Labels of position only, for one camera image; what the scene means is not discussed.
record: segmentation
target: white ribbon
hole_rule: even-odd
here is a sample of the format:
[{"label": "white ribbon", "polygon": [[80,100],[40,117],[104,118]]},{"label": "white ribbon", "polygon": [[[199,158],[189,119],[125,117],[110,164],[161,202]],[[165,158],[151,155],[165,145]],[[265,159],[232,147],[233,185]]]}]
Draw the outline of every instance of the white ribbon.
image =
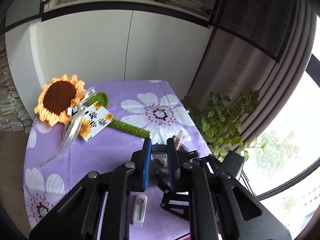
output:
[{"label": "white ribbon", "polygon": [[78,136],[78,133],[81,129],[82,121],[85,116],[85,109],[86,106],[84,105],[90,98],[95,96],[97,92],[95,91],[94,88],[89,88],[87,92],[84,93],[84,98],[79,102],[78,106],[78,112],[71,117],[70,119],[70,126],[68,130],[66,131],[66,126],[64,127],[63,133],[64,133],[64,138],[62,143],[60,144],[59,148],[55,150],[55,152],[46,160],[43,162],[40,162],[36,167],[42,168],[45,165],[49,164],[51,161],[57,159],[66,149],[68,149],[71,144],[75,141],[75,139]]}]

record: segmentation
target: gift tag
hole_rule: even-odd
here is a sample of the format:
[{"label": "gift tag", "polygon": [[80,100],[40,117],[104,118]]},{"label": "gift tag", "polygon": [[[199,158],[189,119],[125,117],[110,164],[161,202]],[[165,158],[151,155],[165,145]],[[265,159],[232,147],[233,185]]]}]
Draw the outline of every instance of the gift tag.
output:
[{"label": "gift tag", "polygon": [[114,115],[97,101],[87,107],[79,135],[88,142],[93,136],[110,124],[114,118]]}]

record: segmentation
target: purple tablecloth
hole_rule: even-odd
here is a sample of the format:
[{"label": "purple tablecloth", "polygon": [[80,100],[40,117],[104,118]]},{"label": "purple tablecloth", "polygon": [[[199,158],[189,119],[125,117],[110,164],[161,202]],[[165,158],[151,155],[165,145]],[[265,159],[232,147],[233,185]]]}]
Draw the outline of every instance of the purple tablecloth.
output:
[{"label": "purple tablecloth", "polygon": [[[184,145],[210,153],[205,141],[181,102],[166,81],[125,81],[88,84],[109,97],[108,110],[118,120],[151,131],[152,143],[165,143],[167,138],[183,130]],[[104,128],[89,142],[78,138],[61,158],[41,169],[36,165],[50,157],[63,139],[63,125],[54,127],[36,116],[28,139],[24,163],[24,196],[31,227],[55,206],[89,171],[105,173],[130,160],[142,148],[143,139]],[[145,222],[141,228],[130,225],[130,239],[173,240],[189,232],[189,223],[161,209],[163,192],[150,185]]]}]

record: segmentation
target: dark glass cabinet door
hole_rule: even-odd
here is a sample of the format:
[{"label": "dark glass cabinet door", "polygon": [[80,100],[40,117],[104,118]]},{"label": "dark glass cabinet door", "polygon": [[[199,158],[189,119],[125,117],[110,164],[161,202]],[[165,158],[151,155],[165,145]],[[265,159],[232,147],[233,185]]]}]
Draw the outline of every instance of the dark glass cabinet door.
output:
[{"label": "dark glass cabinet door", "polygon": [[5,20],[5,27],[32,19],[41,13],[41,0],[14,0]]},{"label": "dark glass cabinet door", "polygon": [[210,24],[279,62],[289,38],[297,0],[217,0]]}]

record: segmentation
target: metal screw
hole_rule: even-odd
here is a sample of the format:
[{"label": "metal screw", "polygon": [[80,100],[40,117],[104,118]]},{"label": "metal screw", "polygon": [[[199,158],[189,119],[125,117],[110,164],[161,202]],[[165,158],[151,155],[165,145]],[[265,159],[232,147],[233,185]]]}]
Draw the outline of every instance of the metal screw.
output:
[{"label": "metal screw", "polygon": [[127,162],[125,163],[125,165],[128,169],[132,169],[134,168],[136,165],[134,164],[134,162]]},{"label": "metal screw", "polygon": [[90,179],[95,179],[96,177],[98,177],[98,173],[97,173],[96,171],[90,171],[90,172],[88,173],[88,177],[89,177]]},{"label": "metal screw", "polygon": [[187,170],[192,169],[192,163],[184,163],[183,167]]},{"label": "metal screw", "polygon": [[228,172],[222,171],[220,173],[220,176],[223,177],[224,179],[230,179],[231,175]]}]

